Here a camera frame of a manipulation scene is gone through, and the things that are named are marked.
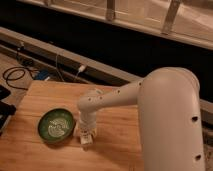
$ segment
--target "black cable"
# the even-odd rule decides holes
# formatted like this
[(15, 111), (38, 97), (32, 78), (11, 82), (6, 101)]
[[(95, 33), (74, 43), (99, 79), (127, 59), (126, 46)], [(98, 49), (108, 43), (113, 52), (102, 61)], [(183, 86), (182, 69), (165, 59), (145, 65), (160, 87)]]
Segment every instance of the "black cable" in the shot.
[[(21, 62), (21, 59), (19, 58), (19, 52), (21, 51), (21, 48), (17, 48), (17, 51), (16, 51), (16, 60), (17, 62), (22, 65), (22, 62)], [(33, 79), (33, 72), (37, 72), (38, 70), (32, 70), (26, 66), (20, 66), (20, 67), (11, 67), (11, 68), (8, 68), (7, 70), (5, 70), (2, 74), (3, 76), (3, 79), (6, 81), (6, 84), (11, 87), (11, 88), (15, 88), (15, 89), (20, 89), (20, 90), (28, 90), (27, 88), (25, 87), (17, 87), (17, 86), (14, 86), (14, 85), (11, 85), (9, 82), (10, 81), (17, 81), (17, 80), (20, 80), (22, 79), (26, 72), (29, 73), (30, 77)], [(22, 74), (16, 78), (11, 78), (11, 76), (16, 73), (16, 72), (22, 72)]]

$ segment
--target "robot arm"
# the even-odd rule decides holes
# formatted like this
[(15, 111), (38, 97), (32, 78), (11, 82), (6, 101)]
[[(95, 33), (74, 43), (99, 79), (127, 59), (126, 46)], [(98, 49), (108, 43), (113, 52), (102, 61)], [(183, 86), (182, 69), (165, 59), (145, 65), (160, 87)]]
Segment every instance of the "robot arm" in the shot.
[(199, 82), (183, 68), (161, 68), (139, 81), (78, 102), (81, 143), (96, 136), (96, 111), (138, 104), (145, 171), (204, 171)]

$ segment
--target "wooden table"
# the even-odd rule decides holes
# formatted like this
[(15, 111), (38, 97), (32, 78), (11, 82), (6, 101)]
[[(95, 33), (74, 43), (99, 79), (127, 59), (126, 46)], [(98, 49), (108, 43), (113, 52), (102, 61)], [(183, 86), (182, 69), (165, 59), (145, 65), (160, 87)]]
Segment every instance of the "wooden table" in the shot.
[(66, 108), (78, 118), (76, 103), (92, 88), (113, 87), (34, 81), (0, 138), (0, 171), (137, 171), (142, 170), (137, 106), (98, 112), (98, 137), (84, 151), (78, 137), (47, 145), (37, 133), (45, 112)]

